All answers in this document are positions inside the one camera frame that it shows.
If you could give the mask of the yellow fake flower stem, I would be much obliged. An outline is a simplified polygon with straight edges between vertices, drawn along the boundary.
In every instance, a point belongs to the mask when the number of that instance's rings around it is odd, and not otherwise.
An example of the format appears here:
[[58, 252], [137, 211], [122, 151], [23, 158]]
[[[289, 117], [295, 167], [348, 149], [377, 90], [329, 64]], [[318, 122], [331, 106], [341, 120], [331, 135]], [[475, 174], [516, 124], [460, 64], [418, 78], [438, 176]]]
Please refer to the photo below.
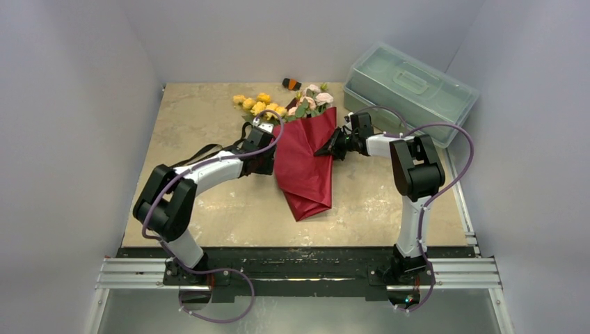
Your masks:
[[271, 96], [266, 93], [259, 93], [256, 97], [234, 95], [232, 103], [234, 108], [243, 111], [241, 117], [247, 122], [259, 116], [261, 121], [277, 125], [278, 118], [284, 118], [287, 115], [287, 108], [273, 102]]

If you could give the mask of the dark red wrapping paper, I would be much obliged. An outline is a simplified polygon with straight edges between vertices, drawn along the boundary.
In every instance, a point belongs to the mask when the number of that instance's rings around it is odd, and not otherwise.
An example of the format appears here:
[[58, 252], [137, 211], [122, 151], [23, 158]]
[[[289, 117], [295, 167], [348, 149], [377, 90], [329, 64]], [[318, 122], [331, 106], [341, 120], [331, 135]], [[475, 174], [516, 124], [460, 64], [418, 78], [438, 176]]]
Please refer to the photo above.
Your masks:
[[316, 156], [336, 130], [337, 108], [291, 121], [282, 127], [276, 145], [273, 174], [296, 221], [332, 207], [333, 158]]

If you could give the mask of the peach fake rose stem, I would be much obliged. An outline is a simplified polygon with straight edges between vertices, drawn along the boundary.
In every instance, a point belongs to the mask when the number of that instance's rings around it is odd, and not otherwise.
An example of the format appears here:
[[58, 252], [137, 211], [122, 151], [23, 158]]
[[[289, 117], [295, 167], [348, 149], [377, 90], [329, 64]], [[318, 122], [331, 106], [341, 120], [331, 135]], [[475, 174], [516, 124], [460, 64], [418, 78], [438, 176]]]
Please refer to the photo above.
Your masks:
[[287, 122], [295, 121], [301, 118], [312, 118], [319, 115], [319, 106], [316, 96], [319, 93], [307, 89], [299, 91], [292, 102], [287, 106], [285, 120]]

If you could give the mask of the pink fake rose stem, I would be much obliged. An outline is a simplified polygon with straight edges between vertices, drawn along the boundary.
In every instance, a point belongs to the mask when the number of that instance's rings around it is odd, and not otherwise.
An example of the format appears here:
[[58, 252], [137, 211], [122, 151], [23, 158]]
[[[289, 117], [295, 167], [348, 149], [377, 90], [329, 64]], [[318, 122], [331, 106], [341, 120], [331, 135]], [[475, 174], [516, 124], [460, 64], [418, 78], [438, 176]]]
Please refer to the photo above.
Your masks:
[[311, 118], [332, 107], [334, 97], [329, 93], [327, 83], [322, 83], [319, 86], [310, 84], [301, 92], [299, 102], [304, 106], [303, 115]]

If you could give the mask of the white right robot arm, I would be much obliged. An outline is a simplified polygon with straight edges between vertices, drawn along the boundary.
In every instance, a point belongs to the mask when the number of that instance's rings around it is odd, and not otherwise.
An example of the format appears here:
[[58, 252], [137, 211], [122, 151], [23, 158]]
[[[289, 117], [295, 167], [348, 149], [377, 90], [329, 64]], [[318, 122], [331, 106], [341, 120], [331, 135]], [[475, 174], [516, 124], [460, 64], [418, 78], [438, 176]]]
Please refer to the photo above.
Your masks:
[[396, 190], [402, 197], [399, 236], [389, 264], [373, 269], [385, 284], [407, 283], [427, 269], [426, 227], [429, 204], [446, 176], [431, 137], [375, 134], [368, 112], [350, 113], [348, 123], [335, 129], [315, 156], [343, 160], [347, 152], [389, 158]]

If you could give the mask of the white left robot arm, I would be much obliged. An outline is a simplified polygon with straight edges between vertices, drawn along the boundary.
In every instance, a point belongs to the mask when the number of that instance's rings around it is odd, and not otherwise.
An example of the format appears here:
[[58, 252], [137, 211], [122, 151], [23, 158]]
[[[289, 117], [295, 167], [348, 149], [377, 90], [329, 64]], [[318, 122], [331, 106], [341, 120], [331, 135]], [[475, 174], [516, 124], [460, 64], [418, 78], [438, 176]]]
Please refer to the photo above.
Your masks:
[[153, 232], [173, 255], [166, 277], [186, 284], [212, 284], [216, 277], [206, 252], [189, 231], [195, 199], [201, 193], [230, 180], [251, 174], [271, 175], [275, 154], [273, 125], [246, 122], [241, 138], [194, 164], [156, 166], [132, 210], [142, 233]]

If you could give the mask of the green plastic toolbox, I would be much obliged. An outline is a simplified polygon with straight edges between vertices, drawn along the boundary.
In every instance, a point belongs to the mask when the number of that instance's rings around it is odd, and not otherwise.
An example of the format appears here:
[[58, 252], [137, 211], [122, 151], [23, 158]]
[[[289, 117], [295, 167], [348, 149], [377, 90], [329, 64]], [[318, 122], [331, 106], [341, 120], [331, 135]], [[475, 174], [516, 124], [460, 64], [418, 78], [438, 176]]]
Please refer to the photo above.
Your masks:
[[373, 45], [352, 66], [343, 85], [344, 106], [350, 111], [369, 108], [373, 125], [395, 131], [401, 122], [387, 109], [398, 111], [410, 128], [428, 125], [424, 133], [447, 148], [479, 98], [479, 91], [382, 42]]

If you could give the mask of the small orange black object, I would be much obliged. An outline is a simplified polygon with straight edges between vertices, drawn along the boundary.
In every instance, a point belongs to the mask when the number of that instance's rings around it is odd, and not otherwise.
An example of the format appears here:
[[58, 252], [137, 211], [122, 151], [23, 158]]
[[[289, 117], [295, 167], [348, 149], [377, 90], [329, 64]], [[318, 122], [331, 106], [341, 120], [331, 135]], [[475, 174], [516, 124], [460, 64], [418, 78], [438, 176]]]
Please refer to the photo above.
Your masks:
[[301, 82], [292, 78], [284, 78], [282, 86], [290, 91], [298, 91], [301, 89]]

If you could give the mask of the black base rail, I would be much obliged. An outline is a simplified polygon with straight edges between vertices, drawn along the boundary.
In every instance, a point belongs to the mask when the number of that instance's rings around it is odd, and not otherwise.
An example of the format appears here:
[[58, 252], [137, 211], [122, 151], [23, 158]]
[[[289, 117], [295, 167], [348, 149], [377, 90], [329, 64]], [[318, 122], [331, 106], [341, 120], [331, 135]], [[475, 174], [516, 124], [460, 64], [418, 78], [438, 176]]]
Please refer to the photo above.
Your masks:
[[232, 302], [237, 296], [318, 296], [363, 297], [368, 301], [385, 298], [387, 286], [417, 288], [429, 285], [431, 270], [426, 269], [404, 283], [385, 284], [373, 273], [389, 264], [392, 247], [212, 247], [206, 249], [208, 265], [216, 277], [212, 284], [186, 284], [166, 277], [172, 260], [155, 247], [120, 248], [122, 259], [164, 260], [160, 275], [165, 286], [211, 287], [215, 302]]

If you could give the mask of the aluminium frame rail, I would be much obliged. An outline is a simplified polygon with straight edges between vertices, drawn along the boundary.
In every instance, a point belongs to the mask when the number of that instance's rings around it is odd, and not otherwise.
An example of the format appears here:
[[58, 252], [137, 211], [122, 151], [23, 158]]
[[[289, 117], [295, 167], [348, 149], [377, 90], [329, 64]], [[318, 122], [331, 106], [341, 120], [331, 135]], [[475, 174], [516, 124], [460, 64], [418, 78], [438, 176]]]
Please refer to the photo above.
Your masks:
[[171, 276], [164, 252], [129, 222], [104, 260], [85, 333], [512, 333], [500, 272], [479, 249], [460, 184], [433, 206], [433, 272], [387, 284], [401, 198], [384, 160], [351, 156], [334, 172], [334, 208], [291, 218], [271, 178], [201, 195], [190, 230], [213, 287]]

